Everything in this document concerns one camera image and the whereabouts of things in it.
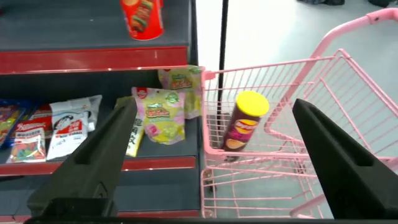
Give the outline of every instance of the snack bag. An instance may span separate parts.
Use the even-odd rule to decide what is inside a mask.
[[[159,69],[159,81],[163,88],[185,92],[185,119],[201,115],[200,75],[203,67],[189,65],[187,68]]]
[[[52,119],[51,116],[36,118],[33,120],[21,121],[17,124],[15,133],[27,131],[33,126],[40,126],[43,128],[44,138],[50,139],[52,137]]]
[[[27,109],[26,101],[0,100],[0,147]]]
[[[44,118],[44,117],[51,117],[52,116],[52,110],[49,104],[44,104],[39,106],[32,116],[30,116],[30,120],[36,119],[36,118]]]
[[[11,155],[7,163],[13,162],[44,162],[46,124],[40,120],[19,123]]]
[[[88,100],[90,101],[90,107],[87,108],[88,112],[88,131],[94,131],[95,126],[97,125],[97,118],[98,118],[98,113],[100,112],[100,104],[102,100],[102,95],[95,95],[95,96],[89,96]]]
[[[50,104],[52,109],[53,136],[47,160],[63,157],[74,150],[87,138],[88,98]]]
[[[169,145],[185,139],[184,92],[133,87],[132,95],[151,141]]]
[[[131,100],[132,96],[125,96],[122,98],[118,98],[116,100],[116,104],[114,107],[117,107],[119,104]],[[130,134],[130,139],[129,139],[129,144],[127,145],[127,150],[126,150],[126,155],[136,157],[137,156],[137,151],[139,144],[141,142],[141,139],[144,135],[144,127],[142,120],[140,118],[139,113],[136,115],[136,120],[134,121],[134,126],[131,129],[131,134]]]
[[[22,101],[18,101],[18,102],[20,103],[21,107],[25,108],[25,111],[24,111],[23,115],[21,116],[19,122],[26,121],[30,118],[30,116],[32,116],[33,112],[36,110],[38,105],[35,103],[32,103],[30,101],[26,101],[26,100],[22,100]],[[12,132],[7,137],[3,146],[11,147],[14,144],[15,135],[16,135],[16,130],[13,128]]]

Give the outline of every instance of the pink shopping cart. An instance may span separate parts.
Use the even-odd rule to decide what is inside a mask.
[[[202,75],[205,218],[332,217],[292,114],[297,98],[322,110],[392,170],[397,167],[398,106],[343,49],[321,57],[339,35],[388,19],[398,21],[398,9],[335,27],[309,59]],[[270,111],[243,152],[226,152],[220,149],[223,133],[243,90],[262,93]],[[231,156],[239,159],[226,161]]]

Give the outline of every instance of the shelf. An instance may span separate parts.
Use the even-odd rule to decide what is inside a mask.
[[[122,172],[114,195],[119,215],[131,217],[154,211],[162,211],[158,216],[176,211],[181,211],[181,215],[193,215],[193,210],[200,209],[197,172],[196,169]],[[0,220],[10,215],[29,216],[29,196],[49,177],[37,175],[0,181],[0,201],[3,202]]]
[[[160,88],[157,72],[148,70],[90,72],[84,75],[61,73],[0,76],[0,93],[4,98],[42,99],[50,103],[102,94],[98,124],[101,124],[113,110],[116,98],[131,94],[132,86]],[[73,89],[79,89],[79,91],[67,91]],[[123,170],[195,168],[201,144],[198,132],[200,122],[198,118],[185,120],[185,140],[170,146],[152,142],[144,136],[137,157],[126,157]],[[5,164],[9,153],[10,149],[0,151],[0,175],[50,174],[65,159],[33,164]]]
[[[164,33],[137,41],[119,1],[0,0],[0,74],[186,65],[191,3],[165,0]]]

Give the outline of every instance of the red shelf edge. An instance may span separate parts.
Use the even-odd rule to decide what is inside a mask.
[[[0,52],[0,74],[140,70],[187,64],[187,47]]]
[[[199,210],[181,211],[155,211],[155,212],[119,212],[118,217],[148,217],[148,218],[195,218],[199,217]],[[30,215],[0,215],[0,222],[19,222],[22,223],[30,218]]]
[[[0,165],[0,177],[12,175],[42,175],[51,174],[62,162],[41,162]],[[158,169],[192,169],[196,159],[189,157],[168,157],[156,159],[128,159],[122,166],[122,171],[158,170]]]

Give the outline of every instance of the red canister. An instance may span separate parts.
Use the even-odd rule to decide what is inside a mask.
[[[121,0],[130,36],[152,40],[163,34],[160,0]]]

